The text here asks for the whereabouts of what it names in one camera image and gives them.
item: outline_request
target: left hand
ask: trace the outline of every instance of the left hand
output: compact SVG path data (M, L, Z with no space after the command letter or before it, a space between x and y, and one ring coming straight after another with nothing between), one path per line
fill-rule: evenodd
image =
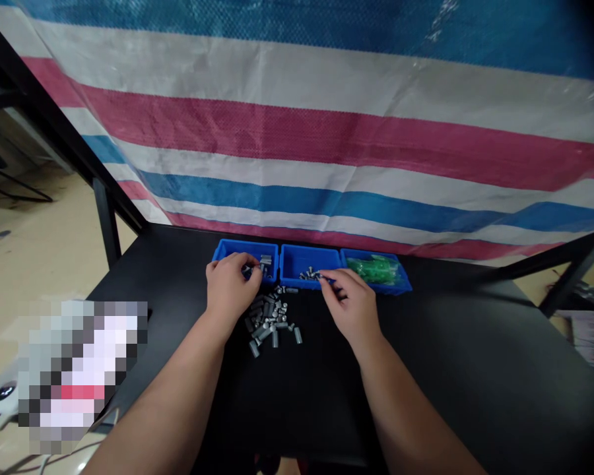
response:
M253 267L249 280L242 267ZM240 315L251 305L262 283L259 261L247 253L233 253L207 265L207 310L205 314L231 335Z

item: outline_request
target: blue stripe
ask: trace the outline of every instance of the blue stripe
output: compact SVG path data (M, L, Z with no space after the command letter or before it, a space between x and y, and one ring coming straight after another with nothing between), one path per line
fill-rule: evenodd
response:
M515 214L467 211L427 205L364 191L340 192L284 186L259 186L215 178L167 175L137 170L106 136L83 136L103 163L127 164L158 197L258 211L351 216L429 232L475 232L505 225L543 232L594 231L594 209L560 203L535 203Z
M105 135L82 135L95 155L103 163L127 164L119 148Z
M52 22L412 55L594 80L594 31L577 10L580 2L570 0L19 3Z

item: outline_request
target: green plastic part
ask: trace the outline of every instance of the green plastic part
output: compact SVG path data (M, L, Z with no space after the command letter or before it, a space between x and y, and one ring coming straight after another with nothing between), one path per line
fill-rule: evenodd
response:
M400 263L389 257L372 254L371 260L348 258L348 266L368 284L397 285Z

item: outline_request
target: hand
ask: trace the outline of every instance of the hand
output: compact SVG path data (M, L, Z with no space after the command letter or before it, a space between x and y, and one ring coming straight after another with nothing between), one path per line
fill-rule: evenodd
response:
M242 267L253 267L247 281ZM259 261L247 253L233 253L221 261L207 265L207 310L212 321L228 330L231 335L240 315L255 298L262 283Z
M383 334L378 324L376 293L353 270L321 270L320 273L336 281L331 286L327 279L319 279L332 318L354 353L378 342Z

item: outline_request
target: striped tarp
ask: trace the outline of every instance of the striped tarp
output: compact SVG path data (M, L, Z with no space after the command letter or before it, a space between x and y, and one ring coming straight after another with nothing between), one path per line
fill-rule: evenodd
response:
M0 31L150 221L491 264L594 232L572 2L0 0Z

